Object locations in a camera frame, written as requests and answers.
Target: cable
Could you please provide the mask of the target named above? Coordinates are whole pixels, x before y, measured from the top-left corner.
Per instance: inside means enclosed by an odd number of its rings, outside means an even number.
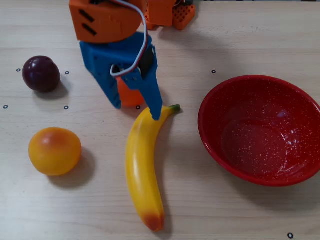
[[[137,6],[129,3],[129,2],[126,2],[126,1],[123,1],[123,0],[110,0],[110,2],[114,3],[114,4],[118,4],[118,5],[121,5],[121,6],[125,6],[127,8],[130,8],[130,9],[133,9],[135,11],[137,11],[141,17],[142,17],[142,21],[143,21],[143,25],[144,25],[144,38],[143,38],[143,44],[142,44],[142,47],[138,53],[138,55],[136,56],[136,59],[134,61],[134,63],[132,64],[131,67],[125,69],[125,70],[122,70],[120,72],[113,72],[114,68],[115,68],[115,65],[113,64],[111,66],[111,69],[110,69],[110,75],[114,78],[116,77],[122,77],[123,75],[126,75],[128,73],[131,73],[133,72],[136,67],[139,65],[139,62],[140,62],[140,59],[141,57],[143,56],[147,46],[148,46],[148,29],[147,29],[147,21],[146,21],[146,18],[145,18],[145,15],[144,13],[140,10],[140,8],[138,8]]]
[[[176,3],[173,7],[177,7],[177,6],[179,6],[180,4],[185,3],[185,2],[186,2],[186,0],[179,0],[179,2]]]

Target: table surface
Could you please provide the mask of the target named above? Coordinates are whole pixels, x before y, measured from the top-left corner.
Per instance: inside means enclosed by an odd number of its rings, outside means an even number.
[[[281,78],[319,103],[320,4],[200,2],[197,9],[184,31],[150,32],[164,103],[183,108],[156,145],[165,230],[152,233],[136,214],[124,166],[142,108],[114,109],[87,72],[68,1],[0,1],[1,240],[320,238],[320,174],[282,188],[245,182],[210,157],[197,126],[206,94],[241,75]],[[36,55],[59,67],[63,85],[53,93],[35,94],[16,71]],[[81,139],[83,158],[65,176],[42,175],[29,160],[31,137],[47,127]]]

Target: toy banana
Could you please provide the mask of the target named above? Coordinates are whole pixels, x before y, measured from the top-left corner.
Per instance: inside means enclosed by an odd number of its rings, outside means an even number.
[[[155,145],[160,128],[180,105],[163,106],[161,117],[153,120],[147,107],[130,131],[125,151],[125,172],[128,189],[141,220],[152,231],[164,228],[165,212],[155,172]]]

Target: red bowl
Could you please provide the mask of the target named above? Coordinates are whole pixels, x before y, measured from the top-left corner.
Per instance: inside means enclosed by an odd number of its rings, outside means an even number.
[[[259,185],[290,186],[320,170],[319,109],[286,81],[239,76],[205,97],[198,128],[208,152],[230,173]]]

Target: blue 3d printed part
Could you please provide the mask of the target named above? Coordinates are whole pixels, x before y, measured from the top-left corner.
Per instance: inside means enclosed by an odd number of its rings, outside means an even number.
[[[114,43],[95,44],[80,42],[84,65],[96,79],[112,105],[120,109],[121,100],[118,92],[117,80],[110,75],[112,65],[119,69],[127,69],[134,62],[142,47],[144,34],[136,32],[131,37]],[[152,53],[141,69],[122,76],[123,81],[131,90],[139,90],[150,108],[154,120],[159,120],[163,101],[157,82],[157,55],[156,48],[151,44],[152,38],[148,36],[148,45],[143,55]]]

